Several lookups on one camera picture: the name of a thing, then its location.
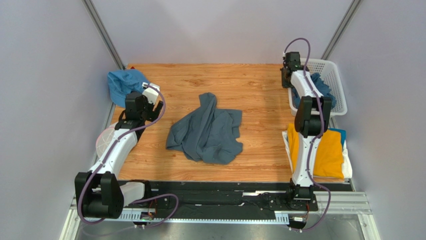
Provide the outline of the white plastic basket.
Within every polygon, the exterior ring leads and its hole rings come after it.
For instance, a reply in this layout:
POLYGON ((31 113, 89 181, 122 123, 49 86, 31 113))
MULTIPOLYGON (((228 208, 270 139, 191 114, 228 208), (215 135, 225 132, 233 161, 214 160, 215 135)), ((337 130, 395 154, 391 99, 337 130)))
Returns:
MULTIPOLYGON (((300 99, 303 96, 315 98, 316 95, 318 95, 320 97, 324 97, 315 87, 311 79, 311 74, 319 73, 321 75, 321 79, 330 86, 331 94, 334 95, 336 99, 336 106, 331 108, 330 115, 332 117, 344 116, 347 113, 348 108, 341 78, 338 68, 334 62, 321 59, 306 60, 305 58, 300 58, 299 60, 290 63, 285 57, 283 57, 283 67, 292 70, 291 84, 293 85, 293 88, 296 89, 300 99)), ((290 111, 291 114, 295 116, 298 109, 293 104, 292 88, 287 89, 290 111)))

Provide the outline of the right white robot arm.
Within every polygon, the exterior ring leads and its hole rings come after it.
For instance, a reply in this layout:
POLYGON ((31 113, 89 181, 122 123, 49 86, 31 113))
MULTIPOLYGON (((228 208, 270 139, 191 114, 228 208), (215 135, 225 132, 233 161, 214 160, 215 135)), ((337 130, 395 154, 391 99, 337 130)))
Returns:
POLYGON ((328 129, 332 100, 315 86, 299 52, 284 54, 281 75, 282 86, 296 89, 300 97, 294 119, 299 140, 297 163, 285 200, 288 208, 298 210, 308 207, 315 198, 313 170, 318 146, 328 129))

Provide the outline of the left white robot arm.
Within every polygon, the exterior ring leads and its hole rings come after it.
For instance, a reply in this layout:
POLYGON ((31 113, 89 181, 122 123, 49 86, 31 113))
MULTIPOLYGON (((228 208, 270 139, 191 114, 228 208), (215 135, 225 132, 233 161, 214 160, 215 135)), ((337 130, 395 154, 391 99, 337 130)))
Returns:
POLYGON ((74 179, 77 213, 83 222, 97 224, 104 219, 117 219, 124 207, 144 197, 145 182, 137 180, 120 185, 117 174, 144 130, 164 115, 164 104, 164 96, 151 85, 142 93, 126 96, 125 109, 105 152, 87 172, 79 172, 74 179))

